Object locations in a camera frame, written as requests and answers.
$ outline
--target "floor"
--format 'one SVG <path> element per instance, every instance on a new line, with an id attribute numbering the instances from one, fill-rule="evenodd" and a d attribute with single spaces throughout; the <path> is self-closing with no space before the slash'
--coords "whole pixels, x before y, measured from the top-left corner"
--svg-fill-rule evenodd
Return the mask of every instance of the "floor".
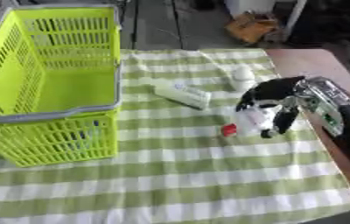
<path id="1" fill-rule="evenodd" d="M 82 0 L 37 0 L 41 3 L 71 3 Z M 85 3 L 100 3 L 100 0 L 83 0 Z M 139 2 L 137 27 L 135 29 L 136 3 Z M 172 11 L 172 0 L 131 0 L 125 11 L 122 23 L 122 48 L 138 50 L 179 49 L 196 50 L 200 48 L 241 48 L 238 40 L 231 38 L 223 29 L 230 21 L 225 7 L 219 5 L 210 11 L 196 11 L 189 0 L 175 1 L 178 12 L 178 27 Z M 260 47 L 287 47 L 282 45 L 260 45 Z M 348 63 L 350 49 L 346 43 L 324 46 L 333 52 L 350 71 Z M 307 222 L 307 224 L 350 223 L 350 213 Z"/>

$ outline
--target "yellow-green basket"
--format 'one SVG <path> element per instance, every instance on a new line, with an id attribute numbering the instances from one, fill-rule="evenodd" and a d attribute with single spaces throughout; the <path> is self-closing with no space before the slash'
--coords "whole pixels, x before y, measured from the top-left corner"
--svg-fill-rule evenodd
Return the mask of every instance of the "yellow-green basket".
<path id="1" fill-rule="evenodd" d="M 9 10 L 0 22 L 0 155 L 18 166 L 117 153 L 117 10 Z"/>

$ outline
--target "green striped tablecloth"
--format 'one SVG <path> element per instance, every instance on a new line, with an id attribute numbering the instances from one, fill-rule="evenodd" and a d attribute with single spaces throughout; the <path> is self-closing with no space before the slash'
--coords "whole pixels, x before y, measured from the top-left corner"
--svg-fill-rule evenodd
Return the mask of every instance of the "green striped tablecloth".
<path id="1" fill-rule="evenodd" d="M 304 119 L 270 140 L 220 135 L 240 97 L 222 70 L 247 63 L 274 78 L 264 51 L 123 58 L 119 155 L 32 168 L 0 158 L 0 223 L 299 223 L 350 210 L 348 183 Z M 210 91 L 211 108 L 156 96 L 146 76 Z"/>

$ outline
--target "gray basket handle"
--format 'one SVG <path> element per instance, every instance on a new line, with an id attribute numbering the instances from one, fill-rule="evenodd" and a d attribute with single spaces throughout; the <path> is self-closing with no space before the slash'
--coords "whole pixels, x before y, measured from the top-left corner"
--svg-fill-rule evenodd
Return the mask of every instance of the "gray basket handle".
<path id="1" fill-rule="evenodd" d="M 36 122 L 43 120 L 53 120 L 61 119 L 68 116 L 73 116 L 79 113 L 87 112 L 99 112 L 105 110 L 115 109 L 121 103 L 121 73 L 122 65 L 119 65 L 116 69 L 114 79 L 115 79 L 115 101 L 113 104 L 101 105 L 101 106 L 88 106 L 88 107 L 78 107 L 70 108 L 64 111 L 57 112 L 44 112 L 44 113 L 31 113 L 26 115 L 0 115 L 0 123 L 26 123 L 26 122 Z"/>
<path id="2" fill-rule="evenodd" d="M 38 4 L 38 5 L 24 5 L 18 7 L 9 7 L 0 17 L 0 25 L 13 10 L 42 10 L 42 9 L 56 9 L 56 8 L 113 8 L 114 9 L 114 22 L 118 29 L 122 29 L 121 22 L 119 21 L 119 9 L 114 4 L 93 4 L 93 3 L 51 3 L 51 4 Z"/>

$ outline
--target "wooden table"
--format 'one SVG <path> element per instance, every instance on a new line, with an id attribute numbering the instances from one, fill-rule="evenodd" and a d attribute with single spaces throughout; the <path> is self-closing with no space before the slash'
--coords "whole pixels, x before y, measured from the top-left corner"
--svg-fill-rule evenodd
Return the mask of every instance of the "wooden table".
<path id="1" fill-rule="evenodd" d="M 276 65 L 276 70 L 283 77 L 297 76 L 308 73 L 313 76 L 324 76 L 336 81 L 350 92 L 350 73 L 338 62 L 330 52 L 322 49 L 272 49 L 268 55 Z M 321 126 L 311 115 L 307 115 L 319 138 L 329 150 L 350 183 L 350 160 L 322 130 Z"/>

